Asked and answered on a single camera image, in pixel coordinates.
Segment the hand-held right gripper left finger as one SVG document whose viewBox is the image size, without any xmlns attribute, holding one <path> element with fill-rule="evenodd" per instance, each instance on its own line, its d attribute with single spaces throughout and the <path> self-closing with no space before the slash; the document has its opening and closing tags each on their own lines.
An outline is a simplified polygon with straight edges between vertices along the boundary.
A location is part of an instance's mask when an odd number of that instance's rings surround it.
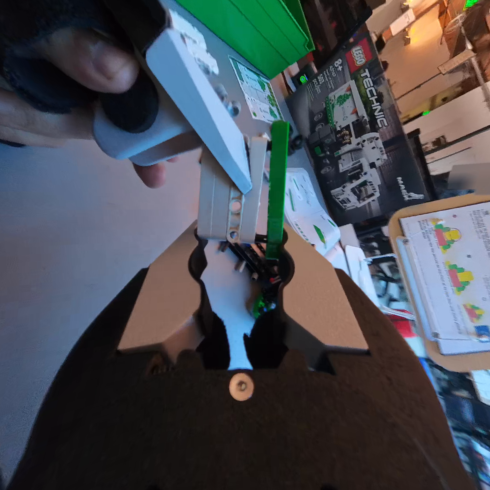
<svg viewBox="0 0 490 490">
<path fill-rule="evenodd" d="M 175 364 L 179 354 L 203 340 L 197 323 L 200 285 L 189 271 L 198 241 L 192 223 L 150 265 L 118 352 L 159 352 Z"/>
</svg>

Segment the green storage bin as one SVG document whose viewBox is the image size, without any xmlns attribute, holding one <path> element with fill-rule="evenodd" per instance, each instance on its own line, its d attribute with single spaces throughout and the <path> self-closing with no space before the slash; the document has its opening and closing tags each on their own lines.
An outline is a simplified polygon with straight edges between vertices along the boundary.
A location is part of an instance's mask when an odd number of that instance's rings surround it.
<svg viewBox="0 0 490 490">
<path fill-rule="evenodd" d="M 315 49 L 300 1 L 178 1 L 267 78 Z"/>
</svg>

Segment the red case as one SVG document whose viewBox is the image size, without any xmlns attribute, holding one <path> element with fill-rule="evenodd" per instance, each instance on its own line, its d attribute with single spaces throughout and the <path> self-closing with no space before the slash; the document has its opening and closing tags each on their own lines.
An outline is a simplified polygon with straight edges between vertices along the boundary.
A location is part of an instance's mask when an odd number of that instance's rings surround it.
<svg viewBox="0 0 490 490">
<path fill-rule="evenodd" d="M 398 333 L 404 339 L 412 339 L 418 337 L 414 330 L 413 321 L 401 315 L 390 314 L 387 318 L 392 322 Z"/>
</svg>

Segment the printed instruction sheet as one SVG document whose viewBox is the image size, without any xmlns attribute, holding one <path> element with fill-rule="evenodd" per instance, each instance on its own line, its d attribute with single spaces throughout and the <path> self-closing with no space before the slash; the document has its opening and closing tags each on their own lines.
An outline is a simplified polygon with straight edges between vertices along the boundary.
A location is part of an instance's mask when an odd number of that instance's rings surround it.
<svg viewBox="0 0 490 490">
<path fill-rule="evenodd" d="M 403 217 L 400 259 L 442 355 L 489 351 L 489 201 Z"/>
</svg>

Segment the partly built lego truck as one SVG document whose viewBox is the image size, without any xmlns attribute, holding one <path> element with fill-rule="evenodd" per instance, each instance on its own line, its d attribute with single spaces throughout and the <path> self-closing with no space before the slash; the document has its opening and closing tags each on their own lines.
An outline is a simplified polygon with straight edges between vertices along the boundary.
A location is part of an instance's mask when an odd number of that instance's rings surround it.
<svg viewBox="0 0 490 490">
<path fill-rule="evenodd" d="M 237 262 L 236 272 L 248 271 L 250 280 L 258 288 L 254 298 L 248 303 L 248 309 L 254 319 L 276 308 L 282 278 L 278 261 L 266 258 L 267 236 L 256 234 L 253 243 L 220 241 L 218 250 L 231 251 Z"/>
</svg>

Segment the green white sticker sheet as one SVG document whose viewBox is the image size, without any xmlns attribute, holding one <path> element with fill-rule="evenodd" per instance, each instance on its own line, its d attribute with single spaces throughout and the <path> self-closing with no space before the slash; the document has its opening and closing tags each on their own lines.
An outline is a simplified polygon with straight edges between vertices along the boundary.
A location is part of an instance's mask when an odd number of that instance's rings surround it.
<svg viewBox="0 0 490 490">
<path fill-rule="evenodd" d="M 268 124 L 284 120 L 270 81 L 238 59 L 228 58 L 252 118 Z"/>
</svg>

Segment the green lego beam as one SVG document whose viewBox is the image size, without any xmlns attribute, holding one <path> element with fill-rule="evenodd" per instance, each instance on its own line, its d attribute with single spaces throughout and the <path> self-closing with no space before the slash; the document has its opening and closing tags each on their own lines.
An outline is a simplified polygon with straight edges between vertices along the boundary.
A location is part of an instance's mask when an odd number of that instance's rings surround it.
<svg viewBox="0 0 490 490">
<path fill-rule="evenodd" d="M 267 208 L 266 260 L 279 260 L 283 243 L 286 172 L 290 124 L 275 121 L 271 129 L 271 157 Z"/>
</svg>

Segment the open instruction booklet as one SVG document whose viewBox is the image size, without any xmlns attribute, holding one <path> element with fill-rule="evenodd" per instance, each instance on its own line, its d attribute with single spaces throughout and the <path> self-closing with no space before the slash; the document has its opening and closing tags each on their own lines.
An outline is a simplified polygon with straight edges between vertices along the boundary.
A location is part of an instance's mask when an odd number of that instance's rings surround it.
<svg viewBox="0 0 490 490">
<path fill-rule="evenodd" d="M 326 257 L 340 241 L 339 227 L 322 208 L 303 168 L 287 169 L 284 212 L 291 228 L 322 256 Z"/>
</svg>

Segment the lego set box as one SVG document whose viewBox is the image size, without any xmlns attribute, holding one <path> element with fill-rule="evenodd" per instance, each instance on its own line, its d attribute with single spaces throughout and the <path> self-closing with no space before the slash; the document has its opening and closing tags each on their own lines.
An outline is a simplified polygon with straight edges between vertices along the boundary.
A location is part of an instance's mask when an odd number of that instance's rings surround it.
<svg viewBox="0 0 490 490">
<path fill-rule="evenodd" d="M 368 32 L 354 35 L 286 102 L 338 225 L 430 200 Z"/>
</svg>

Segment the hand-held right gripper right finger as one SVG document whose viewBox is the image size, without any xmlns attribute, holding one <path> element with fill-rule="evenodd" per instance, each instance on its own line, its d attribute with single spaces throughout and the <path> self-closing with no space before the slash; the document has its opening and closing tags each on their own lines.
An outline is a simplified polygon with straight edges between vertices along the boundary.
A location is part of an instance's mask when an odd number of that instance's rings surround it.
<svg viewBox="0 0 490 490">
<path fill-rule="evenodd" d="M 334 266 L 290 226 L 280 258 L 280 318 L 285 345 L 313 371 L 328 371 L 328 355 L 369 350 Z"/>
</svg>

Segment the white lego panel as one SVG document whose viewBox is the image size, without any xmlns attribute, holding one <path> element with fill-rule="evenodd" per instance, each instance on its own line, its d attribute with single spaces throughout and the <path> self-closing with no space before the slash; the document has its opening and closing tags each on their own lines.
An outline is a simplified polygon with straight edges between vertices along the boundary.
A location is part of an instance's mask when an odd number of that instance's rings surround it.
<svg viewBox="0 0 490 490">
<path fill-rule="evenodd" d="M 201 155 L 197 233 L 204 240 L 255 242 L 267 144 L 265 134 L 249 141 L 252 188 L 242 193 L 211 152 Z"/>
</svg>

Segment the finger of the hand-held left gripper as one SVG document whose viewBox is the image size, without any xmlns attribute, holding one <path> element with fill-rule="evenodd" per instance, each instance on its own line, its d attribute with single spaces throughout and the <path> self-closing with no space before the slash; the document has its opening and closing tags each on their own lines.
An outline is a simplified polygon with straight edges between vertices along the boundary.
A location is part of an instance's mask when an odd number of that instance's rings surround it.
<svg viewBox="0 0 490 490">
<path fill-rule="evenodd" d="M 248 193 L 252 182 L 243 134 L 180 33 L 164 29 L 147 49 L 146 64 L 232 182 Z"/>
</svg>

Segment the wooden document stand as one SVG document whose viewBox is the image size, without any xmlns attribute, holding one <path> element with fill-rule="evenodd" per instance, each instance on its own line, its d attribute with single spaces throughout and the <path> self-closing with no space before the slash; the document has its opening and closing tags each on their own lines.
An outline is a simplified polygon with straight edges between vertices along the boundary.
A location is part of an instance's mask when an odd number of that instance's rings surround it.
<svg viewBox="0 0 490 490">
<path fill-rule="evenodd" d="M 425 333 L 427 322 L 426 308 L 422 305 L 422 296 L 413 274 L 413 267 L 407 250 L 407 237 L 402 231 L 400 220 L 408 217 L 419 217 L 423 214 L 437 213 L 458 207 L 480 205 L 489 202 L 489 194 L 467 194 L 458 197 L 428 201 L 417 205 L 406 206 L 390 218 L 388 224 L 389 241 L 395 253 L 395 260 L 399 267 L 402 282 L 407 292 L 415 317 L 415 328 L 420 335 L 428 357 L 436 364 L 456 372 L 481 371 L 489 369 L 489 351 L 464 352 L 460 354 L 444 355 L 440 352 L 435 341 Z"/>
</svg>

